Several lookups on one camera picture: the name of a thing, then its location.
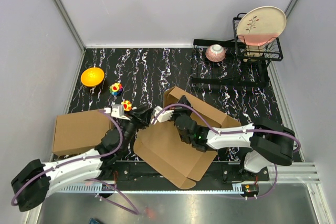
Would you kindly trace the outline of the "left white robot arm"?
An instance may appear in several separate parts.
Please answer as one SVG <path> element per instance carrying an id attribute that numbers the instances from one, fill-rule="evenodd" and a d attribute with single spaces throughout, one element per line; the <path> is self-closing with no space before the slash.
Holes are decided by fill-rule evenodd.
<path id="1" fill-rule="evenodd" d="M 112 165 L 125 157 L 136 132 L 150 125 L 153 109 L 143 106 L 125 111 L 119 104 L 100 109 L 99 113 L 114 125 L 101 142 L 71 158 L 29 162 L 11 181 L 12 206 L 17 206 L 21 212 L 29 211 L 68 185 L 90 179 L 109 179 L 113 175 Z"/>

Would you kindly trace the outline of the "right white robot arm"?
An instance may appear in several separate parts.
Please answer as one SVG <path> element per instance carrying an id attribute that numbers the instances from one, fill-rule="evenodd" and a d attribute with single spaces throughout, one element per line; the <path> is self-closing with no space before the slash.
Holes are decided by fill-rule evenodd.
<path id="1" fill-rule="evenodd" d="M 254 123 L 238 127 L 217 128 L 209 123 L 200 126 L 191 118 L 192 112 L 205 122 L 189 104 L 177 103 L 170 107 L 169 120 L 174 122 L 181 141 L 201 152 L 229 147 L 251 149 L 238 167 L 242 179 L 252 179 L 262 168 L 271 164 L 292 164 L 296 138 L 291 129 L 266 118 L 258 118 Z"/>

